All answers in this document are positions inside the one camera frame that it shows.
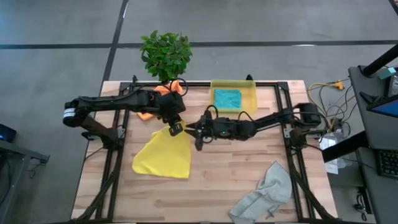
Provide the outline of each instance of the keyboard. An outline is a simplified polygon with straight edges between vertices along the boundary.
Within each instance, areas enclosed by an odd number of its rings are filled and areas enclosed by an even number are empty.
[[[398,151],[376,150],[377,173],[398,179]]]

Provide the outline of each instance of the yellow cloth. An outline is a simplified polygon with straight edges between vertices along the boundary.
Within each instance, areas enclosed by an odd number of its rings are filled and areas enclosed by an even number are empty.
[[[169,126],[152,133],[150,141],[138,152],[132,169],[138,174],[189,178],[191,150],[188,134],[172,137]]]

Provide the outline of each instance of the blue towel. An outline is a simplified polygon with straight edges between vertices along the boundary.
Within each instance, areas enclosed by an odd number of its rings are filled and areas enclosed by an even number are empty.
[[[239,90],[214,89],[214,105],[217,108],[241,109],[241,92]]]

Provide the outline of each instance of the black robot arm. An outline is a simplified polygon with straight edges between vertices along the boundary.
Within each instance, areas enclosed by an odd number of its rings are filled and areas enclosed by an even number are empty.
[[[181,118],[179,113],[185,111],[182,96],[176,91],[161,95],[158,91],[134,90],[123,96],[80,96],[65,103],[63,123],[69,127],[82,127],[92,135],[101,138],[104,148],[112,149],[119,146],[118,130],[106,128],[95,121],[90,113],[94,111],[130,110],[133,112],[150,113],[164,123],[170,125],[172,136],[182,132],[183,128],[178,123]]]
[[[216,112],[216,118],[214,119],[209,110],[211,107]],[[278,113],[273,113],[256,120],[251,119],[250,121],[239,120],[239,118],[219,118],[217,108],[210,105],[199,121],[187,125],[185,132],[195,137],[195,147],[198,151],[201,151],[203,143],[210,143],[214,139],[245,141],[259,131],[272,128],[279,124],[293,124],[295,128],[289,134],[292,139],[292,145],[298,147],[305,144],[305,135],[309,132],[310,128],[315,128],[320,123],[321,115],[317,107],[311,103],[299,103],[293,108],[285,108]]]

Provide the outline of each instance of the orange cloth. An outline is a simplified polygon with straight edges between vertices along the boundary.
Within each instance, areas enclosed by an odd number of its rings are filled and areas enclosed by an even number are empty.
[[[182,94],[182,87],[180,86],[180,82],[178,80],[175,80],[172,83],[172,86],[170,86],[170,84],[166,85],[167,87],[169,87],[172,91],[177,91],[177,93],[179,93],[180,95]],[[164,86],[157,86],[154,88],[155,91],[158,91],[162,96],[169,94],[170,91],[168,89],[166,89]],[[138,112],[138,117],[141,118],[141,120],[146,121],[148,119],[151,119],[154,115],[150,114],[150,113],[140,113]]]

